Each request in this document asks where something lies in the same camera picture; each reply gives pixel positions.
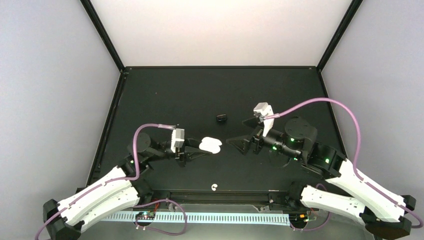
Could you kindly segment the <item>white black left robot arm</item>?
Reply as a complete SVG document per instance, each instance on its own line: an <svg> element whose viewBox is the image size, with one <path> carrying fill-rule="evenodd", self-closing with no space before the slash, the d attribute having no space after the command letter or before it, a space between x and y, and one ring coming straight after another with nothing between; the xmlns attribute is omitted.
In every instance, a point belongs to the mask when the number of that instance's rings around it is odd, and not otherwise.
<svg viewBox="0 0 424 240"><path fill-rule="evenodd" d="M175 160L180 167L193 159L217 154L222 142L212 137L186 138L183 129L173 130L171 139L156 142L142 132L131 152L117 166L73 196L43 205L43 221L52 240L77 240L100 220L127 208L148 204L154 192L142 175L151 162Z"/></svg>

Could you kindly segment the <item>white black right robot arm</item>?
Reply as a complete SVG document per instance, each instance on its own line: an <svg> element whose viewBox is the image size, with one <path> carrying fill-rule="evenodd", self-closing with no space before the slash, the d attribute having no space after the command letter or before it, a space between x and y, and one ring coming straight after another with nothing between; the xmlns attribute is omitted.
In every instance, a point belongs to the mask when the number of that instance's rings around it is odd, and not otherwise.
<svg viewBox="0 0 424 240"><path fill-rule="evenodd" d="M311 184L294 181L280 203L292 211L320 209L349 218L376 237L397 240L408 236L412 222L405 215L413 211L416 199L398 195L376 184L367 176L358 177L353 163L333 147L317 141L318 131L306 120L293 117L283 131L260 122L257 117L244 121L252 133L229 138L227 143L240 153L259 154L268 149L276 156L286 156L299 163L310 175L346 192L339 195Z"/></svg>

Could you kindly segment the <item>black earbud charging case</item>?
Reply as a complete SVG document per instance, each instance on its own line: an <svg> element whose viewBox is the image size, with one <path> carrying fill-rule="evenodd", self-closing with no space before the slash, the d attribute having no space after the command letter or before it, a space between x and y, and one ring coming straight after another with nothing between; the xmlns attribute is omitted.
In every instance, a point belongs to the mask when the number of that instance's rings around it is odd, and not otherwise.
<svg viewBox="0 0 424 240"><path fill-rule="evenodd" d="M224 123L228 120L228 116L226 114L219 114L215 117L218 123Z"/></svg>

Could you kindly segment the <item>white earbud charging case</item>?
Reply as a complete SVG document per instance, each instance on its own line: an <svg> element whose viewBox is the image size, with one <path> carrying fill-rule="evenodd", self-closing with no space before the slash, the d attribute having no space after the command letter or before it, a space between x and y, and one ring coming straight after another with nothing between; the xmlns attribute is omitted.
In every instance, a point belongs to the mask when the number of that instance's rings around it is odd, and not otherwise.
<svg viewBox="0 0 424 240"><path fill-rule="evenodd" d="M212 154L217 154L221 151L222 145L223 143L219 139L206 136L201 140L199 149Z"/></svg>

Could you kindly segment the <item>white earbud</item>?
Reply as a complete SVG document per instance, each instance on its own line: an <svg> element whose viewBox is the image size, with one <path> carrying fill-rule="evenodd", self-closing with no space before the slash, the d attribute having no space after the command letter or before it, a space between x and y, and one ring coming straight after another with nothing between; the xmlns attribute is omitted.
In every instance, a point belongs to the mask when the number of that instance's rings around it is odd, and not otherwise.
<svg viewBox="0 0 424 240"><path fill-rule="evenodd" d="M211 190L212 191L216 191L217 188L218 188L218 185L216 183L214 183L214 184L211 185Z"/></svg>

